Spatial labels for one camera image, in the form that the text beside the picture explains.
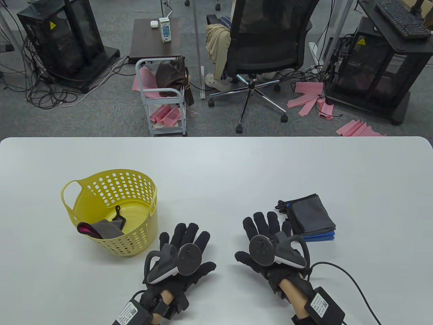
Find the person's right hand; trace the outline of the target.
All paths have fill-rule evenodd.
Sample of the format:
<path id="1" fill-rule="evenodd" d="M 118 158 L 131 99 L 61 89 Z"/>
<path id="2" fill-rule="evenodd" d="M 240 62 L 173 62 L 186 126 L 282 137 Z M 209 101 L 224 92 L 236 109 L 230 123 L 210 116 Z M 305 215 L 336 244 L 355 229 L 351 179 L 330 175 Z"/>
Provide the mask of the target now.
<path id="1" fill-rule="evenodd" d="M 249 252 L 235 253 L 236 261 L 261 274 L 272 291 L 282 299 L 280 283 L 289 280 L 308 299 L 315 296 L 311 283 L 306 280 L 310 271 L 310 254 L 306 241 L 300 235 L 291 235 L 291 223 L 280 224 L 275 212 L 256 212 L 243 220 L 249 240 Z"/>

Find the person's left hand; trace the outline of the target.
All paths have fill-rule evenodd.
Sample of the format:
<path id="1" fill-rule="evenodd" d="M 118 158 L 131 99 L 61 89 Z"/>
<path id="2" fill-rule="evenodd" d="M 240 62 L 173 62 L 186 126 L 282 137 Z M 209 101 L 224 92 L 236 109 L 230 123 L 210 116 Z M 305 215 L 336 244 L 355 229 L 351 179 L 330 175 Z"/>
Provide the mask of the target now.
<path id="1" fill-rule="evenodd" d="M 202 260 L 210 233 L 199 232 L 196 223 L 178 223 L 174 233 L 162 232 L 158 250 L 145 258 L 140 304 L 149 311 L 162 308 L 185 310 L 186 292 L 203 277 L 215 271 L 215 262 Z"/>

